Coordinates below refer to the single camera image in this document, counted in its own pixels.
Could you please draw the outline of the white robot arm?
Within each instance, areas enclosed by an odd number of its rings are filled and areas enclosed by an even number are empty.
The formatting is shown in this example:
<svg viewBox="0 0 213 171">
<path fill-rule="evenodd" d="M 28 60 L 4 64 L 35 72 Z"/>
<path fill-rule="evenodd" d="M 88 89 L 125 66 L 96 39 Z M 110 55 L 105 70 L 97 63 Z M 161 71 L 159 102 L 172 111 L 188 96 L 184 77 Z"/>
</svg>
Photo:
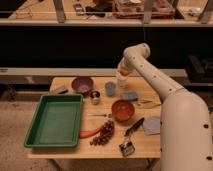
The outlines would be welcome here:
<svg viewBox="0 0 213 171">
<path fill-rule="evenodd" d="M 117 73 L 127 77 L 136 70 L 161 100 L 161 171 L 213 171 L 213 141 L 208 106 L 147 61 L 146 43 L 123 51 Z"/>
</svg>

